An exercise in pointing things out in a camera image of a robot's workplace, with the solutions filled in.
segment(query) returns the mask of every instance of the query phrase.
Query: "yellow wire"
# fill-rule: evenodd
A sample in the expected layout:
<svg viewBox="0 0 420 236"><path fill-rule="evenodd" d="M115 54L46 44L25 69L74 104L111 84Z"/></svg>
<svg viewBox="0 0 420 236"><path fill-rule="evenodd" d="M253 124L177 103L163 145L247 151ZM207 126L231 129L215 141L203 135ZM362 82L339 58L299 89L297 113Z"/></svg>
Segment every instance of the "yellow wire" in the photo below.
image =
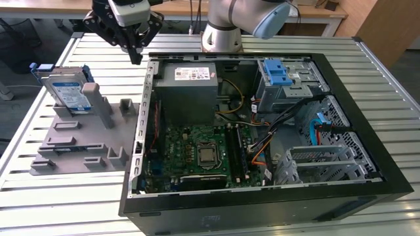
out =
<svg viewBox="0 0 420 236"><path fill-rule="evenodd" d="M241 95L241 104L238 105L238 107L230 111L219 111L219 112L215 112L215 114L227 114L227 113L233 113L235 112L241 107L242 107L242 104L243 104L243 96L242 96L242 92L239 91L239 89L237 88L237 86L226 79L222 79L225 82L227 82L233 88L237 90L238 94Z"/></svg>
<svg viewBox="0 0 420 236"><path fill-rule="evenodd" d="M254 157L253 157L253 159L251 159L251 164L254 164L255 163L255 158L257 158L257 156L259 155L259 153L263 151L263 149L265 149L265 147L266 147L266 145L269 144L269 142L270 142L270 140L273 139L273 137L270 137L270 139L267 140L267 142L263 144L263 146L261 147L261 149L259 149L259 151L255 153L255 155L254 155Z"/></svg>

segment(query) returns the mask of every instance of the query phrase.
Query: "green circuit board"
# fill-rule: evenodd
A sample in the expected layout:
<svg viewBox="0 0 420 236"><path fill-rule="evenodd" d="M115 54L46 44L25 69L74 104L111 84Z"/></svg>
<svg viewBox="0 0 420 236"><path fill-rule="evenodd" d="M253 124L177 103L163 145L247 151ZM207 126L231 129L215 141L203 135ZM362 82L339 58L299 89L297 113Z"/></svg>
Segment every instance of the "green circuit board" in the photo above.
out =
<svg viewBox="0 0 420 236"><path fill-rule="evenodd" d="M257 168L247 172L247 179L239 183L231 181L223 129L223 126L166 128L162 176L170 178L154 181L153 187L157 188L157 192L171 192L170 181L177 177L199 174L226 175L226 188L259 186ZM250 130L246 126L239 127L239 130L241 142L246 146L251 141ZM210 155L210 151L215 156L214 162L199 162L209 160L206 156L199 155L203 153Z"/></svg>

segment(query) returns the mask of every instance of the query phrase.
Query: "white sticker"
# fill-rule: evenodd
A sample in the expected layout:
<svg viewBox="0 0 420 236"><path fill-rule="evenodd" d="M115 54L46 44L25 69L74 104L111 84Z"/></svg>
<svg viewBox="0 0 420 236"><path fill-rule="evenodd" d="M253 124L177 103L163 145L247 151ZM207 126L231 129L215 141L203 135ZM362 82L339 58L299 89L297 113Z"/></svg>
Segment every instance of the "white sticker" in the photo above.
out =
<svg viewBox="0 0 420 236"><path fill-rule="evenodd" d="M253 113L255 113L255 111L257 111L257 106L255 106L254 104L250 105L250 110L251 110Z"/></svg>
<svg viewBox="0 0 420 236"><path fill-rule="evenodd" d="M51 83L57 96L73 113L86 113L90 103L81 93L81 86L74 82Z"/></svg>
<svg viewBox="0 0 420 236"><path fill-rule="evenodd" d="M182 67L174 70L174 80L209 80L207 67Z"/></svg>
<svg viewBox="0 0 420 236"><path fill-rule="evenodd" d="M265 169L265 171L263 171L263 175L265 175L265 176L266 176L266 178L270 180L271 174L270 174L270 172L269 172L269 170L267 170L267 169Z"/></svg>
<svg viewBox="0 0 420 236"><path fill-rule="evenodd" d="M289 78L299 78L299 76L297 73L294 73L294 74L289 74Z"/></svg>

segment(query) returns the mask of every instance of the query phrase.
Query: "wooden desk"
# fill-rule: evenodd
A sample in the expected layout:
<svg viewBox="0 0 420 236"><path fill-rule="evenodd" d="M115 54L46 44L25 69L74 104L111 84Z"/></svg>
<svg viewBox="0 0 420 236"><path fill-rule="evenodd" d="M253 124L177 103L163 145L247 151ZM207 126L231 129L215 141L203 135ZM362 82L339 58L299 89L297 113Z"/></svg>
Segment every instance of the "wooden desk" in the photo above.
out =
<svg viewBox="0 0 420 236"><path fill-rule="evenodd" d="M90 10L91 0L0 0L0 17L39 18L39 19L82 19ZM151 7L165 15L166 20L189 20L189 1L174 0ZM311 6L298 6L301 23L326 24L322 36L333 36L339 22L346 18L346 13L337 7L329 11ZM193 11L197 12L197 3L193 2ZM202 20L206 20L207 4L202 3ZM289 17L287 23L295 22L295 17Z"/></svg>

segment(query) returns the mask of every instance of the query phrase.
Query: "blue hard drive label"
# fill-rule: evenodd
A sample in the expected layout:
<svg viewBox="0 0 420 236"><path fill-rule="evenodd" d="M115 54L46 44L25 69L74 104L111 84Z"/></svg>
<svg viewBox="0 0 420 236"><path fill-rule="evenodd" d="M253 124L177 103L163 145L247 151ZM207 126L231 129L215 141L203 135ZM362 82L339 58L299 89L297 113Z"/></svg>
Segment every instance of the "blue hard drive label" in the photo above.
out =
<svg viewBox="0 0 420 236"><path fill-rule="evenodd" d="M51 83L57 96L73 113L86 113L90 103L81 93L81 86L74 82Z"/></svg>

